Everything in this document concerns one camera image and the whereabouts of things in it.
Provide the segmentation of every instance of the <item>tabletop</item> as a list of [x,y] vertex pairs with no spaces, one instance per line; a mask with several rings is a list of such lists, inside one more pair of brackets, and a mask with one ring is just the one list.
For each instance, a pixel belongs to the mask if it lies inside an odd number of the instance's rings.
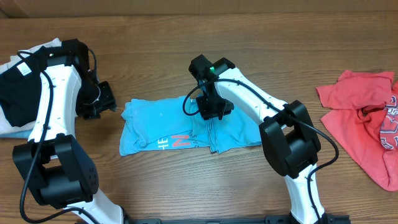
[[[133,218],[259,218],[288,214],[284,179],[267,163],[262,147],[211,154],[208,148],[152,151],[121,157],[121,113],[133,98],[186,95],[195,80],[190,61],[200,54],[234,62],[272,96],[307,107],[326,132],[316,86],[335,83],[344,70],[398,70],[396,12],[319,12],[223,16],[136,16],[0,20],[0,63],[17,50],[58,37],[78,38],[95,51],[98,76],[111,85],[118,109],[101,119],[76,120],[76,138],[96,164],[100,189]],[[0,223],[24,223],[19,215],[22,177],[12,149],[26,140],[0,139]],[[321,139],[319,164],[334,156]],[[375,184],[340,147],[340,158],[317,172],[326,212],[353,223],[397,223],[398,194]],[[28,194],[32,218],[55,212]],[[73,223],[63,215],[49,223]]]

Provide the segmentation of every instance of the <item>red cloth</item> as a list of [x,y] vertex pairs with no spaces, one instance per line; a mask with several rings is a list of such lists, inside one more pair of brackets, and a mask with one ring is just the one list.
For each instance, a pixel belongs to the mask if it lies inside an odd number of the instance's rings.
[[317,87],[322,105],[336,109],[322,123],[370,178],[389,191],[398,190],[398,150],[382,146],[380,130],[387,119],[385,107],[392,96],[398,99],[398,86],[391,90],[393,78],[393,72],[346,70],[336,84]]

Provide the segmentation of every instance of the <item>robotic arm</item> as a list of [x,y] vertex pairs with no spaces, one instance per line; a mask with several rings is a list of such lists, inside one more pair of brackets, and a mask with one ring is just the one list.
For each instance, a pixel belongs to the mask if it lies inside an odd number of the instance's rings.
[[[42,92],[35,128],[27,144],[14,147],[12,157],[25,181],[34,162],[33,177],[28,188],[38,204],[51,205],[56,209],[74,208],[72,212],[89,224],[319,223],[309,200],[307,177],[317,167],[320,142],[315,133],[294,124],[279,112],[283,111],[312,126],[307,109],[300,102],[288,105],[268,95],[225,58],[216,63],[209,62],[203,55],[192,60],[189,71],[204,93],[197,98],[201,116],[203,119],[222,119],[237,105],[259,125],[264,154],[272,168],[285,177],[292,202],[291,213],[268,216],[265,220],[131,220],[122,207],[112,203],[98,188],[96,167],[75,139],[76,115],[85,119],[99,118],[102,111],[116,109],[108,83],[98,83],[96,73],[88,68],[88,49],[78,40],[63,42],[60,48],[42,49],[37,55],[40,60],[35,63],[43,66],[42,71],[48,74],[52,85],[41,73]],[[236,82],[215,82],[226,78]],[[54,86],[53,104],[49,108],[51,86]],[[267,99],[277,110],[269,108],[258,96]],[[47,134],[39,148],[48,110],[51,110],[51,114]],[[285,126],[294,126],[295,129],[284,136],[282,128]],[[39,159],[35,161],[34,154],[38,150]],[[51,159],[59,159],[61,165],[45,168],[43,165]],[[334,217],[325,213],[320,204],[315,175],[312,175],[310,186],[323,223],[351,223],[348,217]]]

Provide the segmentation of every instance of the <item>white cloth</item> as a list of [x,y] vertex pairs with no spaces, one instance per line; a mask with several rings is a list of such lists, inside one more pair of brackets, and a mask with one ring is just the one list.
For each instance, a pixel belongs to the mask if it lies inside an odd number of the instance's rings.
[[[48,42],[45,44],[40,44],[38,46],[32,47],[29,50],[23,50],[23,51],[34,53],[37,50],[39,50],[42,46],[44,46],[44,47],[61,47],[61,41],[60,41],[60,39],[56,38],[56,39],[53,39],[53,41],[51,41],[51,42]],[[21,59],[18,56],[16,56],[16,55],[11,56],[10,62],[5,63],[4,65],[0,65],[0,75],[3,72],[5,72],[6,70],[8,70],[9,68],[11,68],[12,66],[14,66],[19,61],[21,61]],[[9,134],[9,133],[15,133],[15,132],[19,132],[19,131],[30,130],[34,126],[35,126],[35,121],[27,123],[27,124],[23,125],[22,127],[12,127],[10,125],[10,123],[8,122],[8,120],[6,119],[4,112],[0,106],[0,134]]]

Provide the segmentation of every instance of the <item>shirt sleeve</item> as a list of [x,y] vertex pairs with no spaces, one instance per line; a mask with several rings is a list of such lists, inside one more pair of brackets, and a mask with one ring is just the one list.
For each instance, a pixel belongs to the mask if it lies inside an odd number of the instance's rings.
[[334,85],[316,87],[321,104],[333,109],[383,108],[390,101],[394,72],[364,73],[346,70]]

